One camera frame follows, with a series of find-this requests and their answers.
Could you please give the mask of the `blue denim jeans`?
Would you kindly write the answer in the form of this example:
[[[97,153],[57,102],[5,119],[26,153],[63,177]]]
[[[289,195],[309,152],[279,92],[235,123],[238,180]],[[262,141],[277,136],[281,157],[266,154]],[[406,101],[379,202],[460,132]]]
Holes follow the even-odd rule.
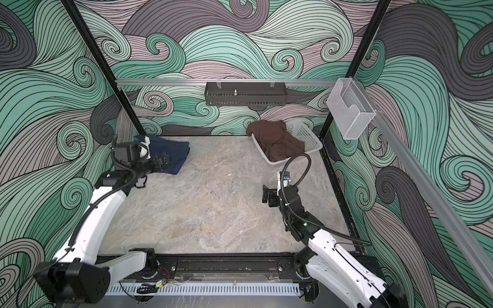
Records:
[[[151,156],[167,154],[172,159],[172,166],[169,169],[159,173],[177,175],[183,164],[186,162],[187,156],[190,152],[189,143],[171,141],[158,136],[148,136],[148,138],[150,142],[149,150]]]

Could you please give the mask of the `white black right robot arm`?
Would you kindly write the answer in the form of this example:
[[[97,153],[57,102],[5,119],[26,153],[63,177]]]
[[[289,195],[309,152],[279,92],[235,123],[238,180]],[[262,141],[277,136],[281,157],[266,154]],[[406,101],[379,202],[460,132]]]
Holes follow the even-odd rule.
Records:
[[[388,284],[372,273],[304,209],[297,187],[263,186],[262,202],[277,207],[285,231],[305,245],[295,256],[300,278],[318,281],[348,307],[408,307],[407,296],[398,284]]]

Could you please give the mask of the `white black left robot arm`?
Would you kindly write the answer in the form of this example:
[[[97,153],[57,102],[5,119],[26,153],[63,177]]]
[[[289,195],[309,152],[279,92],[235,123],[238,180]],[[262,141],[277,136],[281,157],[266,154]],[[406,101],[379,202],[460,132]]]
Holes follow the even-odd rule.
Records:
[[[95,304],[109,287],[143,272],[154,277],[158,262],[152,248],[136,248],[98,264],[98,252],[109,225],[130,190],[150,173],[168,169],[169,156],[137,155],[136,159],[113,159],[115,170],[96,182],[88,208],[65,246],[51,263],[41,263],[33,278],[48,300],[57,305]]]

